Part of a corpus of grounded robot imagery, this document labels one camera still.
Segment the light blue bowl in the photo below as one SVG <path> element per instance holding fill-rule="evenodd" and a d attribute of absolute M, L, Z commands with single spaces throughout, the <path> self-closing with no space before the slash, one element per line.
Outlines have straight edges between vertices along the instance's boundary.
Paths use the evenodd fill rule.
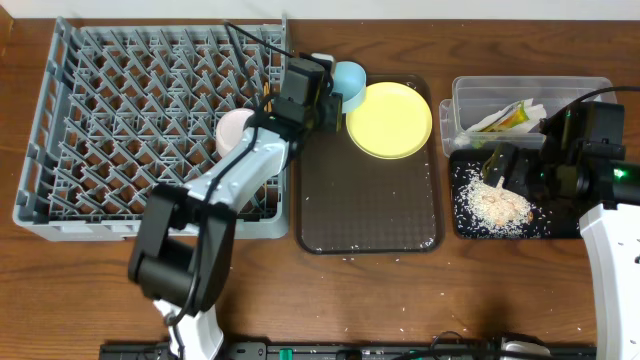
<path fill-rule="evenodd" d="M 335 66 L 333 93 L 342 96 L 342 113 L 356 110 L 366 98 L 367 74 L 358 63 L 341 61 Z"/>

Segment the white pink bowl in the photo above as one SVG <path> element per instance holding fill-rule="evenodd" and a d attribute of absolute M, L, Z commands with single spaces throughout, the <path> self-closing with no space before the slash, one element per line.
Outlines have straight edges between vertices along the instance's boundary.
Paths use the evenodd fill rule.
<path fill-rule="evenodd" d="M 223 115 L 215 130 L 216 151 L 224 158 L 243 137 L 246 121 L 254 114 L 252 109 L 238 108 Z"/>

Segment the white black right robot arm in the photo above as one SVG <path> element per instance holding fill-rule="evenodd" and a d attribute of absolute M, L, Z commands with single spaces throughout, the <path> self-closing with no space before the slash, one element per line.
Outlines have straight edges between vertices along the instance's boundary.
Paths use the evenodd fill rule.
<path fill-rule="evenodd" d="M 639 167 L 625 159 L 624 117 L 620 104 L 573 102 L 542 122 L 540 150 L 502 143 L 482 168 L 489 186 L 582 210 L 599 359 L 639 356 Z"/>

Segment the white napkin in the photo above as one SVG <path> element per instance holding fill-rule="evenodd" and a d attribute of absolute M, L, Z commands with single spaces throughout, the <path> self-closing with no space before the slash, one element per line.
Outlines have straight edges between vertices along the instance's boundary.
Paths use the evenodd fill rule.
<path fill-rule="evenodd" d="M 537 104 L 534 105 L 533 104 L 533 99 L 530 98 L 532 100 L 532 106 L 530 108 L 527 109 L 527 114 L 529 115 L 529 120 L 517 125 L 507 131 L 504 132 L 480 132 L 480 128 L 486 124 L 485 118 L 490 116 L 486 116 L 485 118 L 483 118 L 480 122 L 472 125 L 471 127 L 469 127 L 467 129 L 467 132 L 475 132 L 475 133 L 515 133 L 515 134 L 522 134 L 522 133 L 528 133 L 529 131 L 531 131 L 533 128 L 535 128 L 536 126 L 539 125 L 539 122 L 545 118 L 547 116 L 547 112 L 546 109 L 544 108 L 544 106 L 542 104 Z"/>

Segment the yellow plate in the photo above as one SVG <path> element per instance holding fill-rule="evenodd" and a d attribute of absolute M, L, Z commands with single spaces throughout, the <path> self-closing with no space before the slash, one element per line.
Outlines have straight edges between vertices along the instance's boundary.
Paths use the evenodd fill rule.
<path fill-rule="evenodd" d="M 425 145 L 433 120 L 427 101 L 408 85 L 379 82 L 366 88 L 362 104 L 346 116 L 348 134 L 370 156 L 395 160 Z"/>

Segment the wooden chopstick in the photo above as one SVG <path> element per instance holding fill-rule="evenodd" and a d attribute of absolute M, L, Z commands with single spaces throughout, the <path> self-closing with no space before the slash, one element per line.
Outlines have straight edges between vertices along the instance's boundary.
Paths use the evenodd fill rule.
<path fill-rule="evenodd" d="M 264 83 L 263 95 L 264 95 L 264 97 L 263 97 L 263 103 L 264 103 L 263 110 L 268 113 L 268 112 L 271 111 L 271 104 L 270 104 L 271 100 L 269 98 L 269 96 L 270 96 L 270 86 L 269 86 L 269 82 L 268 81 Z"/>

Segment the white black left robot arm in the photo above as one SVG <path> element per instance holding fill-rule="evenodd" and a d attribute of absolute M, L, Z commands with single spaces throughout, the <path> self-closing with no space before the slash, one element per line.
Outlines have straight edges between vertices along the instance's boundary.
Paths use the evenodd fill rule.
<path fill-rule="evenodd" d="M 225 157 L 184 185 L 152 189 L 128 277 L 161 312 L 170 357 L 213 359 L 220 350 L 214 305 L 230 272 L 239 212 L 314 132 L 339 130 L 343 100 L 334 90 L 335 67 L 327 54 L 291 58 L 280 91 L 261 100 Z"/>

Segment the green orange snack wrapper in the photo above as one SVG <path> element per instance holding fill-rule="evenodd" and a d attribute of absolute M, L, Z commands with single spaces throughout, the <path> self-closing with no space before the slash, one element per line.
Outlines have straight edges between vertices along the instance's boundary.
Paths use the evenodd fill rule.
<path fill-rule="evenodd" d="M 480 132 L 504 132 L 529 120 L 527 109 L 532 106 L 532 100 L 515 102 L 503 110 L 485 118 L 486 124 Z"/>

